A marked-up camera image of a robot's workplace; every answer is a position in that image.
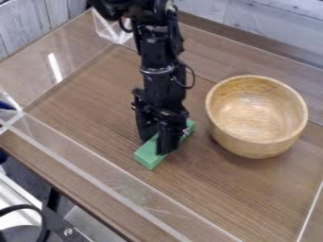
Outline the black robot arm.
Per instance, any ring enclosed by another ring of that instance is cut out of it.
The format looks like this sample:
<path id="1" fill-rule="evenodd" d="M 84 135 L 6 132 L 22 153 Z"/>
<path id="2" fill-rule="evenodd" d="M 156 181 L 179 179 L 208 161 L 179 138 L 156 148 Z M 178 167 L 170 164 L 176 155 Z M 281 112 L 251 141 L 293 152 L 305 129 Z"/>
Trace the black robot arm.
<path id="1" fill-rule="evenodd" d="M 180 60 L 184 51 L 172 0 L 90 0 L 107 21 L 131 26 L 122 30 L 134 36 L 144 86 L 132 90 L 132 109 L 140 139 L 156 139 L 156 153 L 166 155 L 178 149 L 187 129 L 190 113 L 183 106 L 194 85 L 187 82 L 192 68 Z"/>

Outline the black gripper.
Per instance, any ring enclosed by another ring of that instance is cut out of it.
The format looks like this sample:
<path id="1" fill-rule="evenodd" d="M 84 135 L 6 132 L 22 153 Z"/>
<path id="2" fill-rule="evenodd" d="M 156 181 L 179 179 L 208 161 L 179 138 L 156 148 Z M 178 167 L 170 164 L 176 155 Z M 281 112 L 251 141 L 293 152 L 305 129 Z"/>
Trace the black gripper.
<path id="1" fill-rule="evenodd" d="M 178 149 L 187 129 L 190 113 L 183 100 L 190 86 L 186 68 L 142 68 L 140 73 L 144 86 L 132 89 L 139 137 L 146 143 L 158 132 L 156 153 L 166 155 Z"/>

